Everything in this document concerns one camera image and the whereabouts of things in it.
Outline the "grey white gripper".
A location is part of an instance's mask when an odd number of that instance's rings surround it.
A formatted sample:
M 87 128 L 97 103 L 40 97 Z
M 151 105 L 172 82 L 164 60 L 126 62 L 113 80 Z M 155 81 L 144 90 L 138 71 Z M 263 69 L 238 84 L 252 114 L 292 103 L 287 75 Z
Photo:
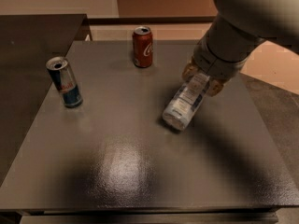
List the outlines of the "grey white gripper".
M 250 54 L 263 42 L 262 38 L 236 28 L 218 15 L 195 46 L 193 56 L 184 67 L 181 77 L 187 81 L 200 68 L 213 77 L 209 80 L 206 94 L 216 96 L 223 90 L 227 79 L 234 77 L 243 68 Z

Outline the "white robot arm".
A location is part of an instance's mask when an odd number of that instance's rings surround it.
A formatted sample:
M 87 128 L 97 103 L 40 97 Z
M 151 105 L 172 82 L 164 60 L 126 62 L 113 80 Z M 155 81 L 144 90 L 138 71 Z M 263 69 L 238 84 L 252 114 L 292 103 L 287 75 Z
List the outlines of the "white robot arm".
M 218 14 L 182 73 L 210 77 L 215 96 L 264 41 L 299 52 L 299 0 L 213 0 Z

